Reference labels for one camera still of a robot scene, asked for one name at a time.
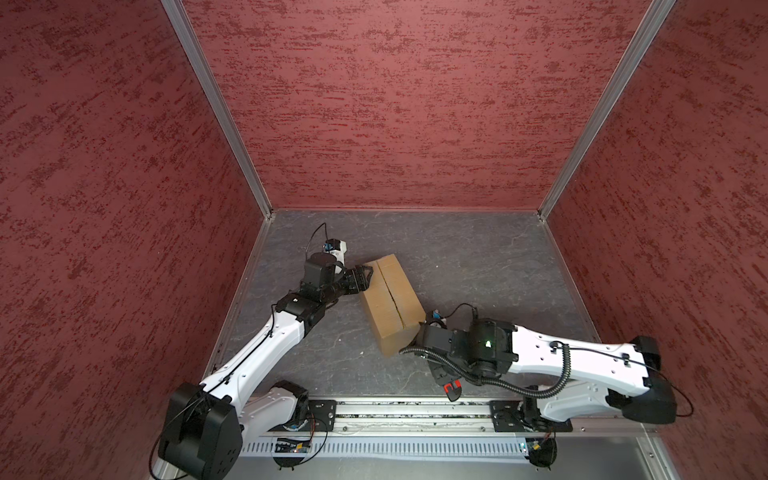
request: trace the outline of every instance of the textured red wall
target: textured red wall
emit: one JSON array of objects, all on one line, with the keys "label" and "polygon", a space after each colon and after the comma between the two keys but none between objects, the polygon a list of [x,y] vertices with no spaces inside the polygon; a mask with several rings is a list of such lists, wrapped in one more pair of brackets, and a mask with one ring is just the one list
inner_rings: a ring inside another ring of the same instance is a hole
[{"label": "textured red wall", "polygon": [[550,216],[603,339],[693,397],[690,480],[768,476],[767,52],[768,3],[678,0]]},{"label": "textured red wall", "polygon": [[276,207],[535,209],[648,0],[188,0]]},{"label": "textured red wall", "polygon": [[260,213],[160,2],[0,12],[0,478],[143,478]]}]

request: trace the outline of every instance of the metal table surface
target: metal table surface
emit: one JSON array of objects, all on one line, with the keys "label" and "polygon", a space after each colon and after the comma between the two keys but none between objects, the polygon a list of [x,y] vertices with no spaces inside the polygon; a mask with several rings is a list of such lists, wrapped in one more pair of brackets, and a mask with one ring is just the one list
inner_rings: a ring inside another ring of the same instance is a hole
[{"label": "metal table surface", "polygon": [[[592,340],[568,293],[543,226],[533,213],[416,213],[278,211],[270,227],[253,282],[227,344],[237,352],[266,323],[270,304],[298,286],[304,248],[323,221],[328,234],[347,242],[353,266],[394,253],[424,309],[450,313],[461,302],[480,316],[507,320],[543,333]],[[319,249],[322,231],[311,248]],[[465,328],[462,307],[449,328]],[[378,350],[357,296],[344,296],[288,352],[257,392],[286,379],[312,396],[434,396],[442,390],[425,360],[386,358]],[[540,375],[505,376],[528,386]],[[495,387],[465,384],[467,396],[510,396]]]}]

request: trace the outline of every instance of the red wall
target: red wall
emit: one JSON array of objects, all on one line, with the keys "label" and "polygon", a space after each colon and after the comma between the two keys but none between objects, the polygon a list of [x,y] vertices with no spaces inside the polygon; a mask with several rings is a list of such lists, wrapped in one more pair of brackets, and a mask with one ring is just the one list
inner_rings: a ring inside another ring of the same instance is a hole
[{"label": "red wall", "polygon": [[144,478],[260,212],[160,2],[0,12],[0,478]]},{"label": "red wall", "polygon": [[768,476],[767,52],[768,3],[678,0],[549,220],[602,338],[693,397],[690,480]]},{"label": "red wall", "polygon": [[188,0],[275,207],[538,208],[648,0]]}]

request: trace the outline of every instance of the cardboard box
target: cardboard box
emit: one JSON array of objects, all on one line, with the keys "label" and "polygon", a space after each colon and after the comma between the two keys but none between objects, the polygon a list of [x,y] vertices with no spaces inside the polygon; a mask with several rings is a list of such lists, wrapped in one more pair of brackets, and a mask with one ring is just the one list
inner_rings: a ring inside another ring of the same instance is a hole
[{"label": "cardboard box", "polygon": [[373,268],[373,276],[371,286],[361,293],[362,305],[379,349],[385,356],[392,356],[411,343],[426,314],[394,255],[366,265]]}]

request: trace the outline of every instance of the red textured panel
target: red textured panel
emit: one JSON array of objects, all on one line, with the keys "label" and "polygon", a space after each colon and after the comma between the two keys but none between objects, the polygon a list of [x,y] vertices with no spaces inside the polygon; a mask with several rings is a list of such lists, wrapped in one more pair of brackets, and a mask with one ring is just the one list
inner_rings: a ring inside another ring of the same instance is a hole
[{"label": "red textured panel", "polygon": [[0,478],[144,478],[260,212],[160,2],[0,24]]},{"label": "red textured panel", "polygon": [[679,0],[550,217],[604,340],[693,397],[690,480],[768,476],[767,52],[768,3]]},{"label": "red textured panel", "polygon": [[648,0],[184,4],[276,207],[535,209]]}]

